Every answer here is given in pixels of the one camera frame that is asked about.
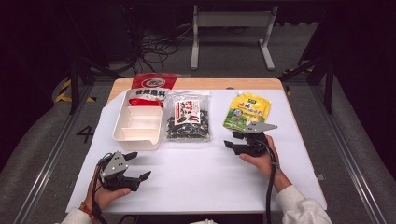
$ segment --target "yellow pouch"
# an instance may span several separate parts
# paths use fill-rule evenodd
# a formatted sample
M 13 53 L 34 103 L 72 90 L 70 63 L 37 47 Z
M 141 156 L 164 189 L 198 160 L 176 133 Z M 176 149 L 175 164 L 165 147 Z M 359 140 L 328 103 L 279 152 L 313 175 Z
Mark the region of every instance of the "yellow pouch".
M 242 132 L 250 121 L 265 122 L 270 109 L 270 101 L 252 93 L 241 94 L 233 99 L 223 126 Z

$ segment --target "person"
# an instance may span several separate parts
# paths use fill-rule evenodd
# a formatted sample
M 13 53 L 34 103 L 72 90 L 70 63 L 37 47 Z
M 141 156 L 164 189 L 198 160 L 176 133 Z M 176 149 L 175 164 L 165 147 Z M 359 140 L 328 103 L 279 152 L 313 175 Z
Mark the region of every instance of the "person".
M 269 147 L 274 151 L 276 160 L 279 163 L 279 158 L 276 153 L 276 147 L 274 140 L 270 135 L 265 135 L 268 140 Z M 256 166 L 257 170 L 266 178 L 270 178 L 272 162 L 269 153 L 265 153 L 260 157 L 252 157 L 248 154 L 240 154 L 239 158 Z M 81 203 L 79 209 L 73 208 L 71 212 L 66 216 L 62 223 L 80 223 L 89 224 L 94 221 L 92 215 L 92 188 L 93 188 L 94 177 L 88 187 L 87 197 Z M 99 207 L 103 210 L 108 207 L 114 200 L 128 195 L 130 189 L 118 189 L 110 191 L 101 188 L 100 181 L 98 183 L 98 190 L 95 194 L 95 200 Z M 274 188 L 277 192 L 276 199 L 283 211 L 282 222 L 284 224 L 328 224 L 332 223 L 327 213 L 323 208 L 313 199 L 307 199 L 305 196 L 291 184 L 287 176 L 282 172 L 280 166 L 276 168 L 276 174 L 274 179 Z

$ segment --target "hand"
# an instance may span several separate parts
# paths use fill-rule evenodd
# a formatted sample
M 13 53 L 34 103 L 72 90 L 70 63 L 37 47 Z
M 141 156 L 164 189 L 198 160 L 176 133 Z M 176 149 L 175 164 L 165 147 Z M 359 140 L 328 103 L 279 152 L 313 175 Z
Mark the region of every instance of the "hand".
M 270 135 L 265 135 L 265 137 L 268 140 L 268 146 L 274 151 L 274 154 L 276 156 L 276 161 L 279 163 L 279 158 L 276 153 L 276 148 L 274 145 L 273 138 Z M 260 157 L 252 157 L 248 154 L 242 153 L 239 155 L 239 158 L 241 158 L 244 161 L 247 161 L 250 164 L 255 165 L 260 173 L 262 173 L 268 179 L 270 178 L 272 162 L 271 162 L 270 154 L 268 152 Z
M 84 201 L 84 203 L 87 205 L 90 211 L 92 211 L 92 189 L 93 189 L 93 182 L 95 181 L 95 174 L 97 169 L 98 167 L 96 167 L 95 169 L 90 186 L 88 187 L 87 198 Z M 96 189 L 97 191 L 95 193 L 95 201 L 99 205 L 101 210 L 107 208 L 114 200 L 131 193 L 131 190 L 129 188 L 117 189 L 114 191 L 105 189 L 102 187 L 102 184 L 100 183 L 99 180 L 97 180 Z

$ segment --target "plastic container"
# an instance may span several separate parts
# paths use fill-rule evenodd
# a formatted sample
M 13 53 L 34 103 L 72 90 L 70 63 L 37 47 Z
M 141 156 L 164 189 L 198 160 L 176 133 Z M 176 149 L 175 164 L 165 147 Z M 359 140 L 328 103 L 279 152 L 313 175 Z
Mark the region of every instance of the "plastic container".
M 130 106 L 129 91 L 121 105 L 113 138 L 125 150 L 154 150 L 160 144 L 163 109 L 160 106 Z

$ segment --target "person's left hand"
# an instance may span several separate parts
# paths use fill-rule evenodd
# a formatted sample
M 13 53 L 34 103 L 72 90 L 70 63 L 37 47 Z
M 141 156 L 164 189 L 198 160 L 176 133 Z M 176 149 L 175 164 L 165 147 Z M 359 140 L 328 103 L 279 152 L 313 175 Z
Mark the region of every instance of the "person's left hand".
M 92 189 L 93 189 L 93 182 L 95 181 L 95 174 L 97 169 L 98 167 L 95 168 L 95 172 L 93 173 L 90 186 L 88 187 L 87 197 L 84 200 L 85 205 L 88 207 L 88 209 L 90 209 L 90 211 L 92 211 Z M 111 204 L 111 202 L 113 202 L 114 200 L 131 193 L 131 190 L 129 188 L 117 189 L 114 191 L 105 189 L 102 187 L 102 184 L 100 183 L 99 180 L 97 180 L 96 189 L 97 191 L 95 193 L 95 201 L 99 205 L 101 210 L 108 207 Z

